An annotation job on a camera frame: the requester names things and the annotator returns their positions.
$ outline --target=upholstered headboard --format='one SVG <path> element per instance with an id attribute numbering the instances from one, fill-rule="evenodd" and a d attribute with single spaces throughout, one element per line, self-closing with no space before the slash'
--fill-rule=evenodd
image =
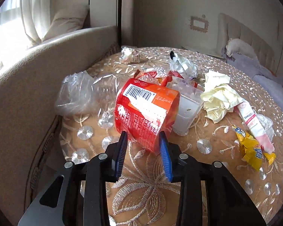
<path id="1" fill-rule="evenodd" d="M 257 54 L 260 64 L 272 72 L 276 72 L 277 69 L 272 48 L 244 24 L 224 13 L 220 13 L 218 16 L 218 38 L 216 48 L 216 52 L 219 55 L 221 55 L 221 49 L 227 45 L 230 38 L 239 38 L 251 45 Z"/>

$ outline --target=crumpled tissue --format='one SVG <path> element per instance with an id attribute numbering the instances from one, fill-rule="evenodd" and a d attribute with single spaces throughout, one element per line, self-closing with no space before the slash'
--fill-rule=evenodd
<path id="1" fill-rule="evenodd" d="M 200 97 L 204 101 L 206 117 L 214 123 L 221 121 L 227 112 L 233 112 L 234 106 L 244 100 L 228 85 L 230 79 L 229 76 L 212 70 L 205 73 L 205 90 Z"/>

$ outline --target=yellow snack wrapper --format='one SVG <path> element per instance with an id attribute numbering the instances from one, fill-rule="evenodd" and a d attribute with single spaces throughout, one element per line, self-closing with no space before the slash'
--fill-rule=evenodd
<path id="1" fill-rule="evenodd" d="M 269 165 L 271 165 L 271 164 L 274 162 L 275 158 L 276 158 L 275 153 L 271 153 L 271 154 L 269 154 L 269 153 L 263 153 L 263 155 L 264 155 L 264 156 L 266 157 L 266 159 L 268 160 L 268 164 L 269 164 Z"/>
<path id="2" fill-rule="evenodd" d="M 242 160 L 250 164 L 254 169 L 259 171 L 262 165 L 262 149 L 260 145 L 245 150 L 245 156 Z"/>
<path id="3" fill-rule="evenodd" d="M 239 150 L 243 155 L 242 160 L 250 164 L 254 169 L 259 171 L 262 165 L 262 149 L 258 141 L 249 133 L 241 128 L 233 126 L 235 133 L 240 142 Z"/>

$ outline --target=cushion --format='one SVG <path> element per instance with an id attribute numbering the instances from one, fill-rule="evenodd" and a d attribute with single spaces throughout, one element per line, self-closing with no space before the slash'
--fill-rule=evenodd
<path id="1" fill-rule="evenodd" d="M 252 46 L 240 39 L 230 38 L 225 48 L 227 49 L 226 54 L 228 55 L 228 57 L 231 57 L 233 53 L 240 53 L 251 59 L 255 59 L 258 62 L 258 57 L 255 54 L 255 51 Z"/>
<path id="2" fill-rule="evenodd" d="M 85 5 L 75 5 L 59 10 L 42 42 L 82 29 L 88 10 L 88 7 Z"/>

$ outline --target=table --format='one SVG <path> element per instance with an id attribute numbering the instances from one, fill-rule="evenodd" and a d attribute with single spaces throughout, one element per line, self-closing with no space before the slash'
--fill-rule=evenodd
<path id="1" fill-rule="evenodd" d="M 234 67 L 216 58 L 182 49 L 166 47 L 148 47 L 138 49 L 142 55 L 139 64 L 125 65 L 119 62 L 120 54 L 109 56 L 94 64 L 88 73 L 91 76 L 108 73 L 133 76 L 136 69 L 154 68 L 169 64 L 169 53 L 174 51 L 197 65 L 200 84 L 204 83 L 204 73 L 209 69 L 227 74 L 231 78 L 230 86 L 241 97 L 249 101 L 259 114 L 271 118 L 274 122 L 276 160 L 268 165 L 263 157 L 260 171 L 255 171 L 241 160 L 239 142 L 231 125 L 243 128 L 241 118 L 236 113 L 228 113 L 223 120 L 213 124 L 201 110 L 189 129 L 188 135 L 181 137 L 171 133 L 169 141 L 180 146 L 182 152 L 196 160 L 212 163 L 222 161 L 240 185 L 245 188 L 262 216 L 269 222 L 283 204 L 283 113 L 262 87 Z M 115 127 L 101 128 L 97 115 L 79 115 L 63 118 L 60 139 L 66 160 L 74 158 L 88 161 L 104 152 L 109 142 L 116 142 L 119 133 Z M 86 129 L 87 136 L 78 135 L 79 129 Z M 211 145 L 212 151 L 203 154 L 202 144 Z M 203 218 L 207 218 L 205 185 L 203 187 Z M 160 156 L 155 156 L 139 145 L 129 142 L 122 177 L 115 184 L 106 183 L 109 215 L 121 225 L 175 225 L 180 194 L 180 184 L 167 182 Z"/>

